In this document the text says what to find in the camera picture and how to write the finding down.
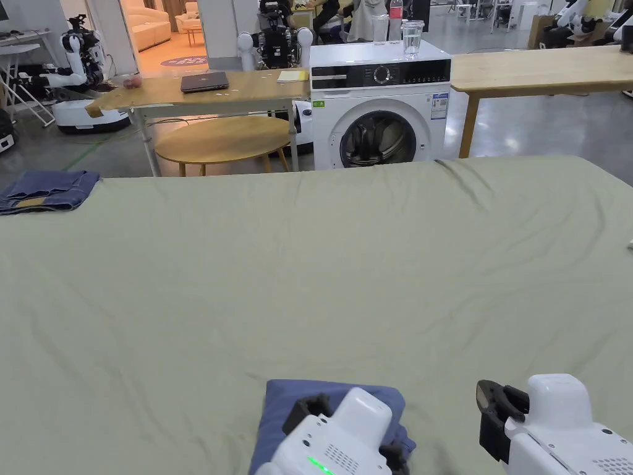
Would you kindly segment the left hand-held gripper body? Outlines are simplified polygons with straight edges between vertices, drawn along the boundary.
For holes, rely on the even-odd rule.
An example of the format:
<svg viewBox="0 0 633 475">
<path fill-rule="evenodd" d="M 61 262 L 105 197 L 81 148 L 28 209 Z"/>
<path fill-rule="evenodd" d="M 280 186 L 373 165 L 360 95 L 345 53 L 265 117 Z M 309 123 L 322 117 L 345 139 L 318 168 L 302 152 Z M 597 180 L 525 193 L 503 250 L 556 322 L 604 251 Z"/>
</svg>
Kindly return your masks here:
<svg viewBox="0 0 633 475">
<path fill-rule="evenodd" d="M 409 474 L 404 400 L 391 388 L 274 389 L 265 398 L 255 474 Z"/>
</svg>

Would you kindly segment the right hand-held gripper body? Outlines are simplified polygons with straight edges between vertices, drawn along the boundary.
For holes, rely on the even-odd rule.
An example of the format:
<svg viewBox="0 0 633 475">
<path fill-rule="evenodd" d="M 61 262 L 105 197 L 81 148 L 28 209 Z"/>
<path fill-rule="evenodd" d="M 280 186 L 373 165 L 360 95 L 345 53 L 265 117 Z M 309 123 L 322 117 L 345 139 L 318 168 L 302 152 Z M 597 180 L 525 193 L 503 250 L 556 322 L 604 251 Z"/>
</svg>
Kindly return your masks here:
<svg viewBox="0 0 633 475">
<path fill-rule="evenodd" d="M 580 380 L 537 374 L 527 385 L 501 385 L 497 404 L 480 412 L 480 446 L 506 474 L 632 473 L 632 443 L 594 421 Z"/>
</svg>

